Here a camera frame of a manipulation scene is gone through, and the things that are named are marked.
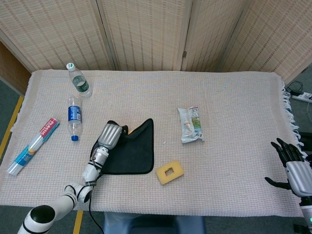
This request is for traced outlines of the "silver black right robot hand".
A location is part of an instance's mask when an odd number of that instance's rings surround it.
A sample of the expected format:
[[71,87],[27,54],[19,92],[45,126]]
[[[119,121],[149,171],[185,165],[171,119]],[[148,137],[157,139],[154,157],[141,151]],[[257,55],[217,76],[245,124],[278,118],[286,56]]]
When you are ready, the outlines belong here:
[[269,177],[265,180],[272,186],[291,190],[297,197],[312,195],[312,168],[300,150],[293,144],[277,138],[271,145],[276,149],[287,175],[287,182],[276,182]]

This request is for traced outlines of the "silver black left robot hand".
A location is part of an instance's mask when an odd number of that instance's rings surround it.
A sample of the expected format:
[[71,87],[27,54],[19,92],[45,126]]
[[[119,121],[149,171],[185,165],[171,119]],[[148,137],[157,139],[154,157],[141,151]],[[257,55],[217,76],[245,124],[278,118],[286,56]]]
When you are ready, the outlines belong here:
[[117,142],[122,134],[128,134],[128,126],[120,126],[113,121],[109,121],[98,137],[97,143],[99,146],[111,150],[117,145]]

